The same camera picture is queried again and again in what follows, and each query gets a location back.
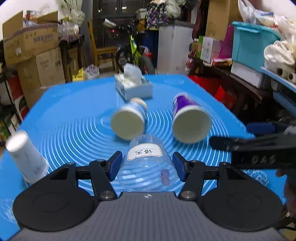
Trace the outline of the white tissue box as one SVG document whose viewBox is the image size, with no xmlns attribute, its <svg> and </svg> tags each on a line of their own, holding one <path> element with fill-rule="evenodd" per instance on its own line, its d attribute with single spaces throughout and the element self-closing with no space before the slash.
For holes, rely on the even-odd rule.
<svg viewBox="0 0 296 241">
<path fill-rule="evenodd" d="M 142 76 L 138 66 L 127 63 L 123 66 L 124 73 L 115 74 L 115 88 L 125 101 L 132 98 L 149 99 L 152 98 L 153 87 Z"/>
</svg>

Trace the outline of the blue silicone mat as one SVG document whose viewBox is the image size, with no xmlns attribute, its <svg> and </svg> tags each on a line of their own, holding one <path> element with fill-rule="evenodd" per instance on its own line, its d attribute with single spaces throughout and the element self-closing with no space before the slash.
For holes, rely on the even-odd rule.
<svg viewBox="0 0 296 241">
<path fill-rule="evenodd" d="M 185 158 L 197 159 L 209 165 L 229 161 L 230 154 L 215 151 L 208 140 L 196 144 L 183 144 L 174 139 L 172 126 L 173 97 L 187 93 L 212 118 L 210 135 L 249 137 L 249 133 L 232 112 L 184 75 L 151 75 L 152 98 L 147 100 L 145 131 L 157 136 L 169 154 L 179 152 Z M 74 162 L 86 165 L 95 159 L 106 159 L 115 151 L 126 154 L 128 142 L 116 137 L 110 126 L 110 117 L 124 105 L 115 89 L 114 78 L 73 82 L 48 89 L 30 109 L 20 125 L 53 171 L 61 165 Z M 9 240 L 283 240 L 276 230 L 255 234 L 229 232 L 207 219 L 183 220 L 179 212 L 173 217 L 165 212 L 168 227 L 159 230 L 161 218 L 147 213 L 134 217 L 133 211 L 120 209 L 111 222 L 104 217 L 81 230 L 53 233 L 20 232 L 12 212 L 18 194 L 27 188 L 20 171 L 8 153 L 1 160 L 1 239 Z"/>
</svg>

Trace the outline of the white cabinet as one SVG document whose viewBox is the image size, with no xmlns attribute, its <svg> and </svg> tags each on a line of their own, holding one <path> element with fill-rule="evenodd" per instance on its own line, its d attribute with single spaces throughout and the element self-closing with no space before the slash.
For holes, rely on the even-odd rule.
<svg viewBox="0 0 296 241">
<path fill-rule="evenodd" d="M 159 27 L 158 63 L 160 74 L 183 74 L 189 54 L 189 46 L 192 43 L 192 31 L 194 25 L 183 21 Z"/>
</svg>

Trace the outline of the teal plastic storage bin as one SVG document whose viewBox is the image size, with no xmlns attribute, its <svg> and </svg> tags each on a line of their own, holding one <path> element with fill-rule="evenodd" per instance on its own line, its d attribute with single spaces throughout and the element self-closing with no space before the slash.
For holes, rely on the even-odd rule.
<svg viewBox="0 0 296 241">
<path fill-rule="evenodd" d="M 278 31 L 262 25 L 234 21 L 232 60 L 259 71 L 264 65 L 264 49 L 280 40 Z"/>
</svg>

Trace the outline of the red plastic bucket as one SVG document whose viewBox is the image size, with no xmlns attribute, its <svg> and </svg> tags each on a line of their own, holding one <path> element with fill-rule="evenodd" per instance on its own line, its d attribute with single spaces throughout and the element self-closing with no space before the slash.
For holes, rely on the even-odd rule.
<svg viewBox="0 0 296 241">
<path fill-rule="evenodd" d="M 149 60 L 152 60 L 152 52 L 149 50 L 149 48 L 146 46 L 140 46 L 140 47 L 142 48 L 143 55 L 148 57 Z"/>
</svg>

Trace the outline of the clear plastic cup with label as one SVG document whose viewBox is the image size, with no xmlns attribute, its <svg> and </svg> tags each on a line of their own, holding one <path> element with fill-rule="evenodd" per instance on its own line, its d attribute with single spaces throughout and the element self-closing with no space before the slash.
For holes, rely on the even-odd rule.
<svg viewBox="0 0 296 241">
<path fill-rule="evenodd" d="M 131 140 L 117 174 L 121 186 L 138 192 L 170 189 L 177 178 L 177 171 L 162 141 L 153 135 L 140 135 Z"/>
</svg>

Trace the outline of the lower cardboard box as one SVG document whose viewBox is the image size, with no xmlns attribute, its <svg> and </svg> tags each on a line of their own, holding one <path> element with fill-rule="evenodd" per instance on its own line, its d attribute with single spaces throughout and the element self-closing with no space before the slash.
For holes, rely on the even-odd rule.
<svg viewBox="0 0 296 241">
<path fill-rule="evenodd" d="M 17 71 L 29 108 L 34 106 L 47 89 L 66 82 L 60 48 L 18 63 Z"/>
</svg>

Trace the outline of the white paper cup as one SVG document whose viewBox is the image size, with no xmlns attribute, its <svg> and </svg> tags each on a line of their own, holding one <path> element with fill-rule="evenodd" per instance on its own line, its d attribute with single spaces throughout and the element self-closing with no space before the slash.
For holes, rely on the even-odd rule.
<svg viewBox="0 0 296 241">
<path fill-rule="evenodd" d="M 34 184 L 47 175 L 49 163 L 25 131 L 17 131 L 11 135 L 6 141 L 6 150 L 29 184 Z"/>
</svg>

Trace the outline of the wooden chair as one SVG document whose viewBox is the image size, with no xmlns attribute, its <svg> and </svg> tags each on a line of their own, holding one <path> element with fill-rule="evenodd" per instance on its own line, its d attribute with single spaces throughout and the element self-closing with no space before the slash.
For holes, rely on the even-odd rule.
<svg viewBox="0 0 296 241">
<path fill-rule="evenodd" d="M 101 47 L 97 48 L 95 44 L 95 38 L 93 35 L 93 27 L 92 22 L 88 21 L 88 32 L 90 37 L 90 43 L 91 43 L 91 52 L 94 59 L 95 66 L 99 66 L 100 64 L 111 62 L 113 70 L 118 73 L 119 68 L 116 64 L 116 54 L 117 54 L 117 47 L 111 46 L 111 47 Z"/>
</svg>

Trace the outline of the floral fabric bag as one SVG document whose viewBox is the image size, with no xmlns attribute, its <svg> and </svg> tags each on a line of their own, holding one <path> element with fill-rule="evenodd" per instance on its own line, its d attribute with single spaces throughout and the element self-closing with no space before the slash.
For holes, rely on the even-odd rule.
<svg viewBox="0 0 296 241">
<path fill-rule="evenodd" d="M 157 30 L 159 26 L 169 22 L 166 1 L 151 1 L 145 14 L 145 28 Z"/>
</svg>

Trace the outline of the green bicycle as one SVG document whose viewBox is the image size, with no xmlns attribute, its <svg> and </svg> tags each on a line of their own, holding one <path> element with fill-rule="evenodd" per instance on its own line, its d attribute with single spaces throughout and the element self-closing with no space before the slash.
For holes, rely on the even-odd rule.
<svg viewBox="0 0 296 241">
<path fill-rule="evenodd" d="M 150 58 L 144 53 L 145 46 L 140 44 L 144 31 L 138 31 L 140 20 L 134 19 L 128 24 L 116 24 L 109 19 L 103 20 L 103 25 L 109 29 L 113 39 L 119 41 L 119 49 L 115 56 L 116 65 L 124 72 L 125 64 L 132 64 L 140 68 L 142 74 L 155 74 Z"/>
</svg>

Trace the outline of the upper cardboard box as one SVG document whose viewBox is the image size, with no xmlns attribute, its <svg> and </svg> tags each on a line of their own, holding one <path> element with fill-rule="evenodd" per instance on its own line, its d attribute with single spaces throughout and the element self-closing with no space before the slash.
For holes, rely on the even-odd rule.
<svg viewBox="0 0 296 241">
<path fill-rule="evenodd" d="M 57 11 L 33 19 L 30 27 L 26 27 L 24 21 L 20 11 L 2 25 L 4 57 L 8 66 L 58 47 Z"/>
</svg>

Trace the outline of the cardboard box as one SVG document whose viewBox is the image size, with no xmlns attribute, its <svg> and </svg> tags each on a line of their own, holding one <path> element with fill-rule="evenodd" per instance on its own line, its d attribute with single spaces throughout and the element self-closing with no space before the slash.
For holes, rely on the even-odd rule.
<svg viewBox="0 0 296 241">
<path fill-rule="evenodd" d="M 29 108 L 34 106 L 47 89 L 66 82 L 60 48 L 18 63 L 17 71 Z"/>
<path fill-rule="evenodd" d="M 8 66 L 58 47 L 57 11 L 33 19 L 30 27 L 26 27 L 24 21 L 20 11 L 2 25 L 4 57 Z"/>
</svg>

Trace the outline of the purple paper cup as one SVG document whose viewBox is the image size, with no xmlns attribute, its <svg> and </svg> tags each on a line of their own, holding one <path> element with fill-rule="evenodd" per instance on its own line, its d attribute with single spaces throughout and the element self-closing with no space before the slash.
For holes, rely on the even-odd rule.
<svg viewBox="0 0 296 241">
<path fill-rule="evenodd" d="M 207 137 L 211 127 L 210 114 L 188 94 L 181 92 L 174 97 L 172 132 L 175 139 L 194 144 Z"/>
</svg>

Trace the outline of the blue paper cup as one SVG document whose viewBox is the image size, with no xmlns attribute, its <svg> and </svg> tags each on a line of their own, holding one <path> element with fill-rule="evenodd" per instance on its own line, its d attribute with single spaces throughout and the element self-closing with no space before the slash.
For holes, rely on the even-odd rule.
<svg viewBox="0 0 296 241">
<path fill-rule="evenodd" d="M 141 98 L 132 98 L 111 117 L 111 128 L 121 139 L 131 141 L 145 132 L 147 104 Z"/>
</svg>

